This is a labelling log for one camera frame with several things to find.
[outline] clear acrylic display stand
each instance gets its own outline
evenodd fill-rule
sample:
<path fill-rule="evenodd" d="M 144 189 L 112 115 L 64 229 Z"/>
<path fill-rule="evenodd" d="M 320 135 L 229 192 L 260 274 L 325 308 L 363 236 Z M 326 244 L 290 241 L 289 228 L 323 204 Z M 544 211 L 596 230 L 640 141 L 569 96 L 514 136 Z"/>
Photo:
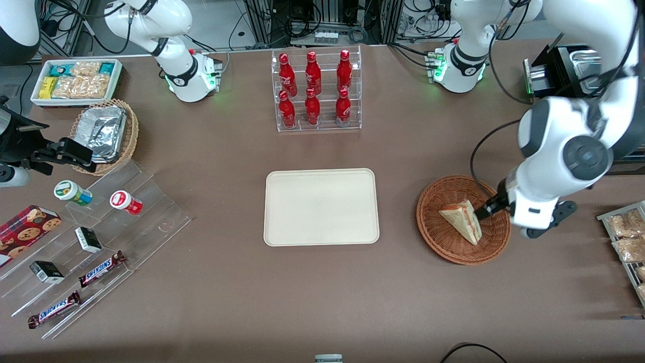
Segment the clear acrylic display stand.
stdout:
<path fill-rule="evenodd" d="M 25 321 L 25 329 L 28 329 L 30 316 L 78 290 L 83 304 L 71 307 L 39 326 L 36 331 L 43 339 L 55 338 L 190 222 L 190 218 L 157 186 L 152 174 L 134 161 L 109 172 L 87 189 L 94 195 L 89 205 L 81 207 L 68 203 L 59 213 L 63 223 L 57 229 L 0 270 L 0 303 L 13 311 L 12 316 Z M 133 216 L 110 206 L 109 198 L 117 190 L 125 190 L 143 202 L 139 215 Z M 92 254 L 81 249 L 74 232 L 79 226 L 94 230 L 103 246 L 101 252 Z M 81 289 L 78 278 L 119 250 L 127 258 L 126 262 Z M 40 282 L 29 268 L 36 260 L 53 262 L 65 279 L 57 285 Z"/>
<path fill-rule="evenodd" d="M 336 124 L 336 100 L 338 99 L 336 68 L 341 60 L 341 50 L 350 51 L 350 63 L 352 64 L 352 85 L 349 89 L 349 99 L 352 102 L 350 110 L 350 122 L 346 127 Z M 320 131 L 320 130 L 355 130 L 362 127 L 362 79 L 361 79 L 361 48 L 360 47 L 325 47 L 315 48 L 316 58 L 321 67 L 322 93 L 318 95 L 321 103 L 321 121 L 318 126 L 311 126 L 306 119 L 304 101 L 307 98 L 307 81 L 304 70 L 307 67 L 307 52 L 311 49 L 291 48 L 278 52 L 273 51 L 271 62 L 271 75 L 273 79 L 273 100 L 275 103 L 275 119 L 278 132 L 283 131 Z M 298 94 L 291 99 L 295 107 L 295 128 L 284 127 L 278 104 L 280 99 L 278 92 L 282 89 L 280 83 L 280 62 L 278 55 L 285 53 L 289 56 L 289 63 L 295 72 L 295 84 L 298 86 Z"/>

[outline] white tray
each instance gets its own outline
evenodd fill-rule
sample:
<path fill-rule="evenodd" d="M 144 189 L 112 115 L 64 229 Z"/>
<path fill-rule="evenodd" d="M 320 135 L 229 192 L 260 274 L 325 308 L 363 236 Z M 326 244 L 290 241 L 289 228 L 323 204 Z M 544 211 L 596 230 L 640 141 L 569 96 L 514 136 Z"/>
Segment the white tray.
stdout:
<path fill-rule="evenodd" d="M 379 239 L 370 169 L 274 171 L 266 177 L 269 246 L 372 244 Z"/>
<path fill-rule="evenodd" d="M 105 92 L 105 97 L 103 98 L 75 98 L 75 99 L 61 99 L 61 98 L 38 98 L 38 93 L 40 93 L 40 88 L 43 86 L 43 80 L 49 75 L 53 66 L 56 65 L 65 65 L 70 63 L 75 63 L 77 61 L 90 61 L 90 62 L 101 62 L 101 63 L 114 63 L 114 68 L 112 69 L 112 74 L 110 74 L 110 82 L 108 83 L 108 89 Z M 108 101 L 112 99 L 114 91 L 117 88 L 119 82 L 119 76 L 121 75 L 122 64 L 117 59 L 114 58 L 83 58 L 83 59 L 56 59 L 53 61 L 46 61 L 43 64 L 43 69 L 38 76 L 36 81 L 36 86 L 32 92 L 31 100 L 34 105 L 47 108 L 47 107 L 82 107 L 87 105 L 94 105 L 99 102 Z"/>

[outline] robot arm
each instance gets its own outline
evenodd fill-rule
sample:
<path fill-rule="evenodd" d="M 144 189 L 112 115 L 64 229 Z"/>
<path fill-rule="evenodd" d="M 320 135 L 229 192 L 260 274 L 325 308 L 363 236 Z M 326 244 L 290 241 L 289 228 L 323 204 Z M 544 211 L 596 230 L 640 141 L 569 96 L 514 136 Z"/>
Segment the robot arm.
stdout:
<path fill-rule="evenodd" d="M 510 206 L 512 223 L 525 227 L 527 236 L 537 237 L 556 227 L 563 213 L 575 210 L 571 204 L 569 211 L 559 209 L 560 197 L 593 185 L 614 158 L 645 142 L 642 90 L 639 77 L 629 71 L 639 66 L 639 33 L 633 43 L 631 33 L 639 26 L 635 21 L 640 11 L 632 0 L 544 0 L 549 22 L 599 52 L 602 73 L 612 73 L 628 54 L 623 68 L 627 74 L 599 98 L 547 97 L 527 111 L 518 128 L 526 160 L 500 183 L 498 195 L 477 211 L 480 219 Z"/>

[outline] plastic cup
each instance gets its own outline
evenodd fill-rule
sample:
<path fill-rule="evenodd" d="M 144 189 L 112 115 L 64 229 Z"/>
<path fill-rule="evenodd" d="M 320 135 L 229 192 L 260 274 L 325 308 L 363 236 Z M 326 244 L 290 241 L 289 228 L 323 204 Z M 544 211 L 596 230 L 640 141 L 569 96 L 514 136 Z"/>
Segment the plastic cup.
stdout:
<path fill-rule="evenodd" d="M 110 205 L 116 209 L 122 209 L 133 216 L 139 214 L 143 209 L 141 200 L 137 200 L 126 191 L 116 191 L 110 197 Z"/>
<path fill-rule="evenodd" d="M 70 200 L 80 206 L 92 201 L 92 192 L 86 191 L 71 180 L 63 180 L 54 187 L 54 195 L 60 200 Z"/>

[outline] small white box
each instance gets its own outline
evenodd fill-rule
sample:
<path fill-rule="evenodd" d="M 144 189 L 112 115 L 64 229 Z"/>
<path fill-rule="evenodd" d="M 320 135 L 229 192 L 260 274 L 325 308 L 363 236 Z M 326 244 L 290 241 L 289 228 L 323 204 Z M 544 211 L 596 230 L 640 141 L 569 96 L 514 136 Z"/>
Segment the small white box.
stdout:
<path fill-rule="evenodd" d="M 49 76 L 50 71 L 53 67 L 60 65 L 67 65 L 70 63 L 75 63 L 78 61 L 88 61 L 88 62 L 101 62 L 101 63 L 114 63 L 114 68 L 110 74 L 110 82 L 108 83 L 108 89 L 105 92 L 105 97 L 103 98 L 75 98 L 75 99 L 61 99 L 61 98 L 39 98 L 38 93 L 43 86 L 43 80 L 45 77 Z M 41 70 L 40 75 L 38 75 L 38 81 L 36 81 L 36 86 L 32 92 L 31 100 L 34 105 L 48 108 L 48 107 L 82 107 L 87 105 L 94 105 L 99 102 L 108 101 L 112 99 L 114 91 L 117 88 L 119 82 L 119 76 L 121 75 L 122 64 L 118 59 L 114 58 L 82 58 L 82 59 L 56 59 L 51 61 L 46 61 L 43 64 L 43 69 Z"/>

